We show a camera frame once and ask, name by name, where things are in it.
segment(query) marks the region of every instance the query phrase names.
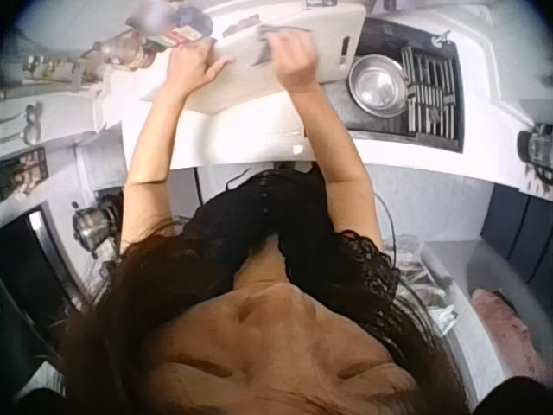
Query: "sink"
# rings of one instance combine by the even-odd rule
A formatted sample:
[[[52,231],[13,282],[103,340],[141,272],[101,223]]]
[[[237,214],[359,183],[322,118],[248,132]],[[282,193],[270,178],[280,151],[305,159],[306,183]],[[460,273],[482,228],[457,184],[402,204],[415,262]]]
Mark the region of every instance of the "sink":
[[[334,110],[356,138],[418,144],[462,153],[464,141],[461,68],[457,47],[436,41],[441,34],[375,18],[365,20],[356,59],[382,54],[404,69],[405,111],[392,118],[359,107],[347,80],[323,84]]]

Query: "stainless steel bowl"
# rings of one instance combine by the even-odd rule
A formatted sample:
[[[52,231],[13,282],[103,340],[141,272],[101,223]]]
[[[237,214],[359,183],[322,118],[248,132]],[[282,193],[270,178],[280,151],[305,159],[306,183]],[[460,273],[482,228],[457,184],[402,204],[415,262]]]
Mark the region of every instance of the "stainless steel bowl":
[[[349,89],[361,108],[378,117],[396,117],[405,110],[403,69],[386,56],[370,54],[355,61],[349,73]]]

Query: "hand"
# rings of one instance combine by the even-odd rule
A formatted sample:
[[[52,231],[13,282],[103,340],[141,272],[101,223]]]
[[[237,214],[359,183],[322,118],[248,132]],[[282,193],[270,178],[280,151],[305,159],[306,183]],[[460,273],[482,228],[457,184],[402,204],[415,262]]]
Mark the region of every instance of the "hand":
[[[190,93],[217,78],[232,59],[224,56],[213,62],[213,43],[209,38],[174,48],[169,57],[165,86],[172,94],[185,99]]]
[[[302,93],[317,84],[317,49],[309,33],[280,30],[269,33],[275,74],[289,93]]]

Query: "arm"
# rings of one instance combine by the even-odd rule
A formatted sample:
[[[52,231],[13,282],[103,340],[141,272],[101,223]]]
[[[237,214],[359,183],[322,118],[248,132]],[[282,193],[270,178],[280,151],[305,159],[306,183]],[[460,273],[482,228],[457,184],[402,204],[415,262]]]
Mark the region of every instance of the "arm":
[[[227,58],[211,66],[211,40],[173,49],[165,84],[157,94],[140,133],[124,187],[121,252],[171,219],[167,178],[175,130],[187,97],[214,80]]]
[[[270,34],[276,76],[302,118],[325,178],[328,214],[337,232],[351,229],[382,249],[372,182],[352,138],[316,82],[317,53],[308,34]]]

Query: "dark cabinet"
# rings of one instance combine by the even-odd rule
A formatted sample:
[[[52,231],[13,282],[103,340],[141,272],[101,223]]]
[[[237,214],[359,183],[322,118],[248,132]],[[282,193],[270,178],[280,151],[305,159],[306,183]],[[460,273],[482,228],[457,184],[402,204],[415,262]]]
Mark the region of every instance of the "dark cabinet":
[[[553,203],[496,184],[481,236],[553,318]]]

